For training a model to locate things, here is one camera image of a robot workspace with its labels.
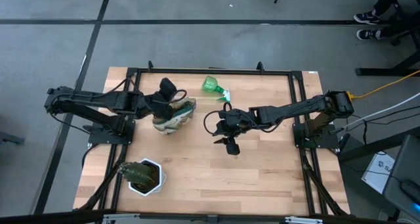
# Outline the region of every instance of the sneaker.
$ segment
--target sneaker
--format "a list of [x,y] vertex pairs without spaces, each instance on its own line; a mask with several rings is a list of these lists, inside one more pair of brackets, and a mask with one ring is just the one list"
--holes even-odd
[[359,30],[357,31],[356,36],[359,40],[380,40],[382,38],[380,30]]
[[182,125],[188,123],[193,115],[194,109],[196,109],[196,100],[186,97],[179,102],[171,104],[174,114],[170,120],[163,118],[153,118],[153,126],[162,135],[169,135],[182,127]]
[[363,13],[363,14],[355,14],[353,19],[359,23],[363,24],[378,24],[379,17],[372,14],[371,11]]

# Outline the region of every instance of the white pot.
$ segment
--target white pot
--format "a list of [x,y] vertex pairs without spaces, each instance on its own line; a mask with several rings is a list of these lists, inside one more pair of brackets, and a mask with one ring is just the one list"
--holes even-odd
[[152,161],[150,159],[147,159],[147,158],[145,158],[145,159],[143,159],[143,160],[140,161],[140,163],[142,163],[142,162],[150,162],[151,164],[154,164],[154,165],[156,165],[159,168],[159,184],[156,185],[156,187],[154,187],[151,191],[149,191],[147,193],[142,193],[142,192],[136,190],[135,188],[133,188],[133,186],[131,185],[131,182],[129,182],[129,188],[132,191],[134,191],[136,193],[139,193],[139,194],[141,194],[143,196],[148,196],[149,194],[152,194],[152,193],[155,193],[155,192],[159,192],[162,189],[162,186],[163,186],[163,184],[166,181],[166,174],[165,174],[165,172],[163,172],[162,166],[159,163],[154,162],[154,161]]

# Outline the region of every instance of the black sneaker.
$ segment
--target black sneaker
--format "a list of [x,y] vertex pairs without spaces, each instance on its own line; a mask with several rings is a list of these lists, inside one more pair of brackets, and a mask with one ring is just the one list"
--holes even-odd
[[380,40],[382,38],[380,30],[359,30],[357,31],[356,36],[360,40]]
[[363,14],[355,14],[353,19],[359,23],[363,24],[378,24],[379,17],[372,14],[371,11]]

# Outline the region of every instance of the wooden tabletop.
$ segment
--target wooden tabletop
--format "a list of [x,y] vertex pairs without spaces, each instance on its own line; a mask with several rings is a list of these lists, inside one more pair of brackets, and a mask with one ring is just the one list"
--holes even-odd
[[[127,68],[111,67],[104,91],[125,78]],[[291,103],[286,76],[212,75],[219,85],[229,88],[232,106],[247,110],[250,106],[281,106]],[[197,100],[193,120],[172,135],[161,135],[152,125],[152,116],[136,121],[133,142],[126,161],[149,158],[160,163],[167,180],[160,193],[143,197],[122,181],[117,211],[159,213],[218,213],[253,215],[307,215],[307,204],[299,151],[294,146],[291,124],[284,120],[272,133],[252,130],[236,138],[241,148],[238,156],[226,153],[224,145],[213,144],[203,128],[204,116],[222,109],[220,95],[201,90],[203,74],[149,74],[140,78],[144,94],[159,89],[162,78],[169,78],[187,97]],[[322,94],[317,72],[303,72],[306,97]],[[299,87],[295,82],[297,95]],[[209,116],[211,131],[219,121]],[[86,157],[74,207],[80,207],[102,182],[110,145],[99,145]],[[323,184],[344,211],[349,212],[343,179],[337,157],[318,149]],[[110,185],[106,207],[114,184]],[[320,212],[318,195],[312,184],[316,211]]]

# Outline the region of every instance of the green plastic bottle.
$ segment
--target green plastic bottle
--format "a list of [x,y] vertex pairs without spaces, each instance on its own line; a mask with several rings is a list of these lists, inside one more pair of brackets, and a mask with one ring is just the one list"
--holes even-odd
[[225,90],[222,87],[217,85],[217,80],[211,76],[207,76],[204,80],[203,86],[201,89],[207,92],[218,92],[224,95],[223,98],[219,100],[230,102],[230,92],[229,90]]

